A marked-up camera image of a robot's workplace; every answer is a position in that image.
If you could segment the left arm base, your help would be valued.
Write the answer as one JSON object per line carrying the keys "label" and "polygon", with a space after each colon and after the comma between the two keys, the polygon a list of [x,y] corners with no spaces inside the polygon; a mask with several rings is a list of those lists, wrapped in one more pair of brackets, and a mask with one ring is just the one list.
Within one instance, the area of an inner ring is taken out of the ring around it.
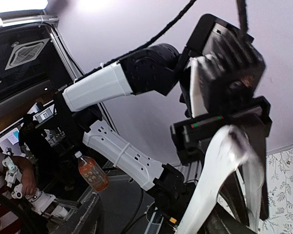
{"label": "left arm base", "polygon": [[154,198],[155,205],[168,217],[181,221],[194,193],[196,184],[184,182],[183,174],[169,164],[163,165],[159,178],[146,193]]}

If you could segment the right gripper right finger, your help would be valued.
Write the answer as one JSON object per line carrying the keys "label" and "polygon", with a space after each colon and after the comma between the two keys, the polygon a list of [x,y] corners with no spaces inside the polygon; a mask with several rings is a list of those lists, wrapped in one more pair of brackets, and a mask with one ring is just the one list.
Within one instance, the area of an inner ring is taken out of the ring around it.
{"label": "right gripper right finger", "polygon": [[216,203],[202,228],[206,234],[255,234],[232,217],[219,203]]}

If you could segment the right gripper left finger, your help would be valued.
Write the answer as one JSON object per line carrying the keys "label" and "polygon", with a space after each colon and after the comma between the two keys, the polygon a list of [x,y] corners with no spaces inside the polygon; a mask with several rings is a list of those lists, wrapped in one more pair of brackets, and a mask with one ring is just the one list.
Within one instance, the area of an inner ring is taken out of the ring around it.
{"label": "right gripper left finger", "polygon": [[104,210],[100,196],[92,194],[67,221],[66,234],[103,234]]}

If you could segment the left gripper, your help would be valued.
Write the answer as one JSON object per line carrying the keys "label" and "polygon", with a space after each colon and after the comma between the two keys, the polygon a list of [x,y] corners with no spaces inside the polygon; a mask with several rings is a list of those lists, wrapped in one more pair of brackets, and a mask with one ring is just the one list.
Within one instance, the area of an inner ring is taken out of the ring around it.
{"label": "left gripper", "polygon": [[257,226],[259,222],[262,187],[265,180],[264,166],[260,160],[266,157],[266,138],[270,134],[271,104],[264,96],[228,116],[203,114],[170,126],[172,141],[182,165],[204,162],[208,144],[215,133],[225,125],[238,126],[247,139],[226,137],[220,144],[224,155],[233,163],[233,172],[220,190],[233,216],[245,226]]}

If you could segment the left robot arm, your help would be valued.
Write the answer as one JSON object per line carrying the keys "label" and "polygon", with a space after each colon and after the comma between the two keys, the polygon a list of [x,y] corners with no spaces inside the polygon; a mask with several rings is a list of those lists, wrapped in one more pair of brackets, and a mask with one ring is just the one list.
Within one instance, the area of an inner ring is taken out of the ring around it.
{"label": "left robot arm", "polygon": [[[178,233],[195,233],[215,216],[255,232],[269,217],[266,138],[270,103],[254,92],[266,69],[248,34],[247,7],[237,1],[239,27],[204,14],[183,51],[151,39],[57,92],[55,106],[74,143],[97,151],[151,197]],[[140,152],[110,129],[94,106],[181,86],[187,119],[170,126],[183,165],[199,161],[197,182]]]}

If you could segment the metal tongs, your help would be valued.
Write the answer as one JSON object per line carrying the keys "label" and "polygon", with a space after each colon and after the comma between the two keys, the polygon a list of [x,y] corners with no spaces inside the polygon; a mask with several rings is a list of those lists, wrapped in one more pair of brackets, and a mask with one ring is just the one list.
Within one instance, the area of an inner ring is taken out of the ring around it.
{"label": "metal tongs", "polygon": [[[177,227],[178,234],[195,234],[199,231],[215,207],[223,183],[233,172],[233,163],[224,155],[225,151],[220,149],[220,144],[226,137],[247,139],[245,133],[235,125],[225,125],[215,133],[207,148],[199,181]],[[248,228],[257,232],[258,225]]]}

